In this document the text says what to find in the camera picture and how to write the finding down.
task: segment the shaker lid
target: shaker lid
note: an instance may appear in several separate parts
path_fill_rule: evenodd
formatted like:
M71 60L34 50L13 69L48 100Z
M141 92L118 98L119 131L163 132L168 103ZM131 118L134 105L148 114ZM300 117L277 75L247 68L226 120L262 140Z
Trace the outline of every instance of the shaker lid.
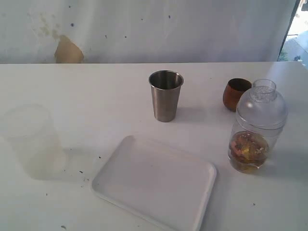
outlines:
M276 91L276 84L268 79L255 81L241 96L236 111L245 123L261 129L279 129L288 116L282 95Z

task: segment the copper cup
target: copper cup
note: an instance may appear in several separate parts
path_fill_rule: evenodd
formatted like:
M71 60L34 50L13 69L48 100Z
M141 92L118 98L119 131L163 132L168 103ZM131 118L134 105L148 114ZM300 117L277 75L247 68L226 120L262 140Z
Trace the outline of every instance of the copper cup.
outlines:
M243 78L233 78L229 80L225 91L223 92L222 101L223 104L230 111L236 111L236 105L240 100L240 97L245 91L251 88L251 82Z

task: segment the white tray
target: white tray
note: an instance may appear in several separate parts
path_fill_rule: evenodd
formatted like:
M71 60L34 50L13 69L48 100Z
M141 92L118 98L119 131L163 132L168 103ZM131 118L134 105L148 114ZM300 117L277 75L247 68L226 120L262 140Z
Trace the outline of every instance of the white tray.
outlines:
M127 136L91 183L92 191L169 231L197 231L215 167L155 141Z

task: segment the white tabletop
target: white tabletop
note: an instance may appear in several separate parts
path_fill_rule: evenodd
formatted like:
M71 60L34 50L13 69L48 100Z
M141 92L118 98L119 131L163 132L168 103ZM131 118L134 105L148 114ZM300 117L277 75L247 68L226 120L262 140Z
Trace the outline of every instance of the white tabletop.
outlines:
M178 71L185 79L170 123L153 116L148 76L160 69ZM255 175L237 172L227 157L235 114L224 107L222 94L235 77L272 79L289 107L272 156ZM308 230L308 72L298 62L3 64L0 80L0 114L25 103L44 105L70 156L60 178L33 180L0 140L0 230L63 231L62 225L74 231L160 230L89 189L88 179L131 134L216 166L201 230Z

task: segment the white wall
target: white wall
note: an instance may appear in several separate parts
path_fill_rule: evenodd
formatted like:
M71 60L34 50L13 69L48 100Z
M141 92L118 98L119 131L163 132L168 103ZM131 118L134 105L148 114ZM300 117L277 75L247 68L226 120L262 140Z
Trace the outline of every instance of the white wall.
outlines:
M0 63L54 63L60 34L80 47L85 63L276 61L294 5L295 0L0 0Z

